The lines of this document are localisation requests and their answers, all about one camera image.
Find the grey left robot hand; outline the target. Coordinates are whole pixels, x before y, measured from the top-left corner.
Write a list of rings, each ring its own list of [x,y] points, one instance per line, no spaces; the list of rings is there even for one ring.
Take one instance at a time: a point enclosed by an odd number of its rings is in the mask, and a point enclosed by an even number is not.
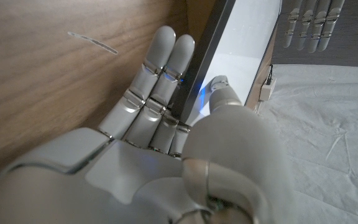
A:
[[[300,22],[297,49],[307,48],[311,54],[326,50],[344,3],[345,0],[293,0],[283,47],[291,45],[296,24]]]

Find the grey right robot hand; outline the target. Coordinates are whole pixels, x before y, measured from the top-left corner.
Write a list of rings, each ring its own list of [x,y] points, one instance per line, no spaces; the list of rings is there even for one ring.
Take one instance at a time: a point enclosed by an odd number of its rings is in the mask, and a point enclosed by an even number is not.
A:
[[[79,128],[0,173],[0,223],[295,223],[293,177],[275,133],[225,76],[192,126],[168,104],[193,55],[160,27],[98,129]]]

